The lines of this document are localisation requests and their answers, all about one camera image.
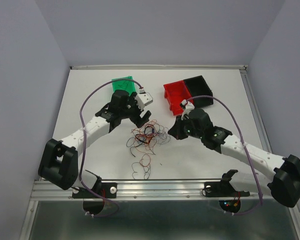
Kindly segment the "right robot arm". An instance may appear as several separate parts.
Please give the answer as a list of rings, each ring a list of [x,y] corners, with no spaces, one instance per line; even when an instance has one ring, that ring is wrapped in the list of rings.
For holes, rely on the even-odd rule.
[[[297,156],[284,157],[243,143],[231,131],[214,126],[209,115],[200,108],[177,116],[168,134],[176,140],[199,139],[206,148],[252,167],[252,173],[231,169],[222,175],[220,181],[206,183],[204,196],[246,197],[250,193],[262,193],[288,208],[298,203],[300,159]]]

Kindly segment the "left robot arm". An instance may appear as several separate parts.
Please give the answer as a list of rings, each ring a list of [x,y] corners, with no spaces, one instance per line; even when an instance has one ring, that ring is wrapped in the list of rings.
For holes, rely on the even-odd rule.
[[[129,119],[138,128],[142,127],[151,116],[144,109],[152,102],[152,96],[144,90],[132,94],[116,90],[110,102],[82,128],[61,140],[52,138],[46,143],[38,175],[63,190],[84,188],[90,197],[98,196],[101,178],[82,167],[86,149],[112,132],[122,120]]]

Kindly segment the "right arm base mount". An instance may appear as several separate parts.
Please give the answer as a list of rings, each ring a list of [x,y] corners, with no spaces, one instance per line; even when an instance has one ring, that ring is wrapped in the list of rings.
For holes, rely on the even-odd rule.
[[[231,180],[238,170],[231,169],[222,175],[219,181],[206,181],[201,190],[201,194],[207,198],[225,198],[225,197],[249,197],[249,191],[235,190],[231,185]]]

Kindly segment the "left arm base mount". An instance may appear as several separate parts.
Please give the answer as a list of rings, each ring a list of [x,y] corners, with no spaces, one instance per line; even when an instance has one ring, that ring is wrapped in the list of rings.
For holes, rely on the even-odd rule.
[[[107,199],[115,199],[117,197],[118,184],[116,182],[102,182],[94,186],[91,191]],[[92,194],[84,187],[75,187],[72,189],[73,199],[95,199],[97,196]]]

